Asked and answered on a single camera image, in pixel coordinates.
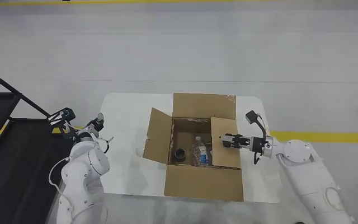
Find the wire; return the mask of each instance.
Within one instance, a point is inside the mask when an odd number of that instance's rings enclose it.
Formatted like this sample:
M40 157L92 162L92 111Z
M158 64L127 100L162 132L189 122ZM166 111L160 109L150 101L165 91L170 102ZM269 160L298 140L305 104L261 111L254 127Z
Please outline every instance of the wire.
M89 132L89 131L85 131L86 133L90 134L90 136L92 137L93 141L98 144L98 141L97 141L97 138L95 136L95 134L93 134L92 132Z
M265 129L265 132L267 133L266 126L265 126L265 122L263 121L262 116L261 116L260 114L258 114L258 117L261 118L262 123L263 123L263 128Z
M257 164L257 162L259 162L260 158L257 158L257 152L255 152L255 154L253 155L253 164Z
M99 140L105 141L107 143L107 148L105 151L105 154L108 152L108 150L110 149L110 142L112 141L114 137L110 138L109 140L105 140L104 138L98 138Z
M69 198L68 198L66 195L64 195L64 194L61 192L60 188L59 188L56 184L54 184L54 183L51 181L51 174L52 174L52 171L54 170L54 168L55 168L58 164L60 164L62 161L67 160L67 159L69 159L69 158L71 158L71 157L72 157L72 156L68 156L68 157L66 157L66 158L63 158L62 160L58 161L58 162L51 168L50 173L49 173L49 183L50 183L52 186L55 186L55 188L56 188L56 190L58 191L58 193L59 193L64 199L66 199L66 200L68 201L68 204L69 204L69 206L70 206L70 211L71 211L71 218L73 219L73 206L72 206L71 201L69 200Z
M84 130L84 128L76 128L75 126L72 126L72 125L70 125L66 120L65 120L65 122L66 122L66 124L68 125L68 126L70 126L71 128L73 128L73 129L75 129L75 130Z
M73 221L77 218L77 216L79 216L79 215L82 214L83 212L85 212L85 211L87 211L87 210L89 210L89 209L91 209L91 208L93 208L94 206L99 205L99 204L103 205L103 207L106 208L106 214L107 214L107 215L106 215L106 220L105 220L105 224L106 224L106 223L107 223L107 219L108 219L108 208L107 208L107 206L106 206L105 204L103 204L103 203L91 204L90 206L88 206L88 207L85 208L84 210L78 212L78 213L72 218L72 221L71 221L70 224L73 224Z

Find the gray floor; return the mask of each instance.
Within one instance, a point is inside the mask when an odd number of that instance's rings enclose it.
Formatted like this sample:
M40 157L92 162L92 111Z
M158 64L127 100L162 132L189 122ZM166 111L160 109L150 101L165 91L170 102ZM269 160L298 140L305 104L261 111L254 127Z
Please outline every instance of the gray floor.
M357 39L355 1L0 7L0 74L49 112L73 108L75 125L110 92L212 92L259 97L271 130L358 132ZM14 116L35 114L20 105ZM314 144L358 219L356 146ZM279 204L108 195L108 223L307 214L289 186L282 195Z

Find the black cup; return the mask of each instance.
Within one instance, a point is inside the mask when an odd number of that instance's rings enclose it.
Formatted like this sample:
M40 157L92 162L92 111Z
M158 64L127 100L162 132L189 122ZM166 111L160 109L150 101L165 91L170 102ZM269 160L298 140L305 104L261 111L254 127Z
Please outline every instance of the black cup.
M174 153L174 159L177 162L184 162L185 161L185 150L182 148L177 148Z

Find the yellow stripe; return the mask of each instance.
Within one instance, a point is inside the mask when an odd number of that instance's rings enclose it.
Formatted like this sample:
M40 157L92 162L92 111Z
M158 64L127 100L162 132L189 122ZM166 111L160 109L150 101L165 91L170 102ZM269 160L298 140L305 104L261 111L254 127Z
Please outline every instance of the yellow stripe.
M75 128L79 128L79 129L82 129L83 127L81 127L81 126L74 126ZM61 134L61 131L60 131L60 129L59 128L54 128L53 130L52 130L52 134Z
M6 127L6 125L4 125L4 126L2 127L2 129L0 130L0 134L4 131L5 127Z
M61 134L60 129L54 128L53 134ZM270 131L271 135L276 137L280 142L287 142L291 139L299 139L304 142L322 142L322 143L358 143L358 133L342 132L276 132Z
M1 2L0 6L39 6L59 4L128 4L128 3L190 3L190 2L275 2L276 0L116 0L72 2Z

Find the cardboard box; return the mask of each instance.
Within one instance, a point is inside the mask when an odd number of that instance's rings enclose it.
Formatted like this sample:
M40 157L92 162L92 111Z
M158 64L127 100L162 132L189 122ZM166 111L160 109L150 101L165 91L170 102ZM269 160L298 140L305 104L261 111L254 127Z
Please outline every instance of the cardboard box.
M239 150L219 138L237 134L235 119L236 97L228 95L174 94L173 117L152 108L143 157L167 165L165 196L243 201ZM212 166L194 165L196 136L212 143ZM173 160L177 148L186 152L182 163Z

